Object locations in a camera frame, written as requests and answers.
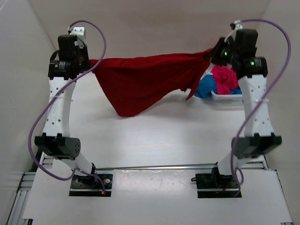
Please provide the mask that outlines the red t-shirt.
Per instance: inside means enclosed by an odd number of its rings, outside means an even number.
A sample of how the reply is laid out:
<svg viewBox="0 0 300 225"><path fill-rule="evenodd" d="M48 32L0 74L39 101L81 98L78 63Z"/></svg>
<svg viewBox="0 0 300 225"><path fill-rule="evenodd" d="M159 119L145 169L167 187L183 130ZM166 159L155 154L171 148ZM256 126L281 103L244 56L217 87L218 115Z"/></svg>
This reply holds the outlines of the red t-shirt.
<svg viewBox="0 0 300 225"><path fill-rule="evenodd" d="M174 91L197 91L200 79L210 65L211 50L171 53L136 58L107 58L92 71L105 96L120 117L133 117Z"/></svg>

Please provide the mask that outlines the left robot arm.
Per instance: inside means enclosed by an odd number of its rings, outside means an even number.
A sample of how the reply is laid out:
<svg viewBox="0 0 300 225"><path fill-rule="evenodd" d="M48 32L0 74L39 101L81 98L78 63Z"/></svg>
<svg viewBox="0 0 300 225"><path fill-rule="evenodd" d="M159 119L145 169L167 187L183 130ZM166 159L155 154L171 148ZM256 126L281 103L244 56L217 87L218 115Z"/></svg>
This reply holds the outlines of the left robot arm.
<svg viewBox="0 0 300 225"><path fill-rule="evenodd" d="M94 165L81 153L79 138L70 136L69 115L75 79L90 69L85 34L71 31L58 37L59 50L51 58L48 69L50 85L46 122L40 136L35 136L35 145L46 155L67 164L76 175L92 188L98 183Z"/></svg>

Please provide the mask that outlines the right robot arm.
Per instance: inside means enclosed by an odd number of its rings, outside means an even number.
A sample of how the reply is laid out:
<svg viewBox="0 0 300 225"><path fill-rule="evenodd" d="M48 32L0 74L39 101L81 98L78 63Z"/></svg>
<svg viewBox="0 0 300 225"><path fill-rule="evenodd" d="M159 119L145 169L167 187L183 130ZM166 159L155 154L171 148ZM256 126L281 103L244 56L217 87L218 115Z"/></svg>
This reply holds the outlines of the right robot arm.
<svg viewBox="0 0 300 225"><path fill-rule="evenodd" d="M282 138L271 125L267 93L267 61L256 57L258 32L237 30L235 36L222 37L205 59L214 65L230 65L242 92L245 121L232 140L232 150L217 162L218 171L210 177L212 185L222 187L238 167L272 151Z"/></svg>

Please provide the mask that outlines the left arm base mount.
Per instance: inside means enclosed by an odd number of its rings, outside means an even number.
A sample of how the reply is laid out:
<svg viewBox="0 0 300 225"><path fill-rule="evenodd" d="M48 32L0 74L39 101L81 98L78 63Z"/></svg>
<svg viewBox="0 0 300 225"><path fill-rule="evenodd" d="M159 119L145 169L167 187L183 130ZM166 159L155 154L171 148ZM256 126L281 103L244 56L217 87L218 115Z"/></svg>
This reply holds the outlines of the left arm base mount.
<svg viewBox="0 0 300 225"><path fill-rule="evenodd" d="M113 187L113 170L97 170L98 177L102 183L91 176L74 175L71 179L69 196L76 197L111 197Z"/></svg>

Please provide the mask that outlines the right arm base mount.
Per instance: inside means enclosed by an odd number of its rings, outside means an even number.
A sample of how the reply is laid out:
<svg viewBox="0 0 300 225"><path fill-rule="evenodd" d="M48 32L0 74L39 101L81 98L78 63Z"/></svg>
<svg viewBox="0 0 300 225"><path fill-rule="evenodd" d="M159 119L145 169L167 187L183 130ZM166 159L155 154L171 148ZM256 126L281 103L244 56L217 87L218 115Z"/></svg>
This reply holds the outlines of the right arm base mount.
<svg viewBox="0 0 300 225"><path fill-rule="evenodd" d="M211 198L241 198L238 183L229 176L213 175L212 173L197 173L191 178L197 187L199 199Z"/></svg>

